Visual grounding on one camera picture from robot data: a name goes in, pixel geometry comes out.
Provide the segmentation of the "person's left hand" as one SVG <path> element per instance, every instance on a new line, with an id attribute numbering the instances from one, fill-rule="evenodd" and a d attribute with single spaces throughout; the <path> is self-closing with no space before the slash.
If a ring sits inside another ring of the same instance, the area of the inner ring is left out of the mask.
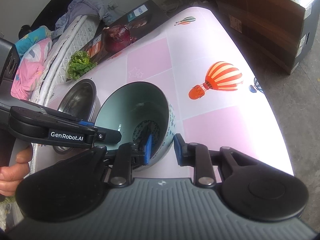
<path id="1" fill-rule="evenodd" d="M 12 166 L 2 166 L 0 176 L 1 195 L 11 197 L 15 195 L 19 183 L 30 172 L 29 162 L 33 157 L 31 144 L 16 155 L 16 163 Z"/>

